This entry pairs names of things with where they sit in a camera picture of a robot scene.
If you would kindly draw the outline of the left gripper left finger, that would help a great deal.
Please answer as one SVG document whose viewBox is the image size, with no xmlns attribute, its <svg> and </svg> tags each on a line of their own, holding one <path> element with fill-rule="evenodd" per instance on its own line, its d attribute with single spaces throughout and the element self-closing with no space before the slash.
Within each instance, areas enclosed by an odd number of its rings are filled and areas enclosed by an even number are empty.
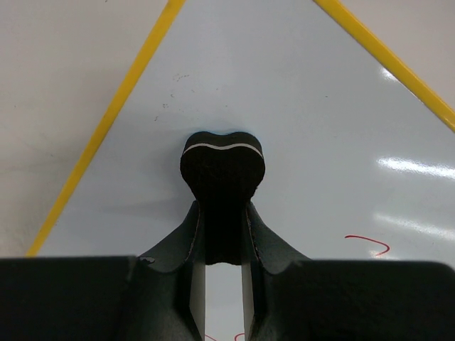
<svg viewBox="0 0 455 341">
<path fill-rule="evenodd" d="M 197 202 L 152 248 L 113 258 L 127 271 L 110 340 L 203 340 L 205 219 Z"/>
</svg>

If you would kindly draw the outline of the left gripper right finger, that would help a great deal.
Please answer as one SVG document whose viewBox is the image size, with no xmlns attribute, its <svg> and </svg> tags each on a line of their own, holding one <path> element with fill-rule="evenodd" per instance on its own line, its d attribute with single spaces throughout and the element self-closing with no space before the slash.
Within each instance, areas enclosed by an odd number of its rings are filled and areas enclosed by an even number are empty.
<svg viewBox="0 0 455 341">
<path fill-rule="evenodd" d="M 314 262 L 262 221 L 252 203 L 241 218 L 242 298 L 246 340 L 354 340 L 330 304 L 309 305 Z"/>
</svg>

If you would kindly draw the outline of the black whiteboard eraser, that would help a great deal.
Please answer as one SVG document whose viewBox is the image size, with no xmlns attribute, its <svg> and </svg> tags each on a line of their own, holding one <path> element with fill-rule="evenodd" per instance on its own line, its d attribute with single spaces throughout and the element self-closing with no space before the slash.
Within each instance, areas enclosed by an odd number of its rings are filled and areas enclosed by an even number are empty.
<svg viewBox="0 0 455 341">
<path fill-rule="evenodd" d="M 180 171 L 203 216 L 205 263 L 239 266 L 242 215 L 265 174 L 261 143 L 241 131 L 196 132 L 186 141 Z"/>
</svg>

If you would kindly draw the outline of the yellow framed whiteboard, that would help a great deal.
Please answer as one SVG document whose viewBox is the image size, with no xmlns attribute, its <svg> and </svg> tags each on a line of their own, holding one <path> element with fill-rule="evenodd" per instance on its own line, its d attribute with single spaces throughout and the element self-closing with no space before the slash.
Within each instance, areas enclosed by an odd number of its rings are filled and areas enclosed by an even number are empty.
<svg viewBox="0 0 455 341">
<path fill-rule="evenodd" d="M 266 156 L 256 207 L 305 255 L 454 265 L 454 115 L 337 1 L 181 1 L 156 27 L 34 252 L 141 250 L 191 200 L 185 139 L 244 129 Z"/>
</svg>

